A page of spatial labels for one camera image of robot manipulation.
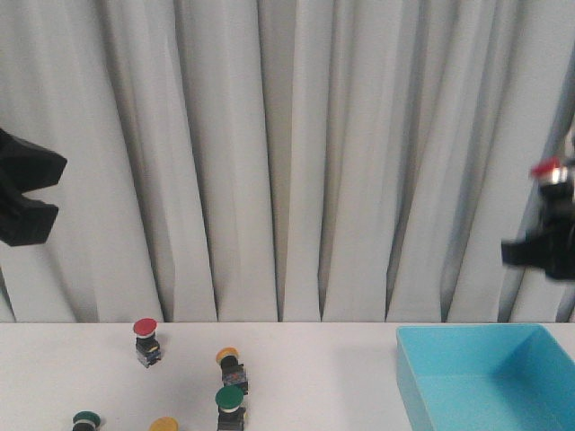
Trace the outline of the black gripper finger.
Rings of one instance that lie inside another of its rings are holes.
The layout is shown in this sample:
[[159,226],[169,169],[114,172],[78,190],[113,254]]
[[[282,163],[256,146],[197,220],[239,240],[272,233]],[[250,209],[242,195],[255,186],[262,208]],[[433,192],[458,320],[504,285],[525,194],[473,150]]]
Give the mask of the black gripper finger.
[[64,156],[1,129],[1,198],[57,185],[66,164]]
[[573,281],[574,232],[546,231],[520,242],[502,242],[501,258],[508,266],[538,268],[551,279]]
[[58,207],[33,199],[1,202],[1,241],[11,247],[44,243]]

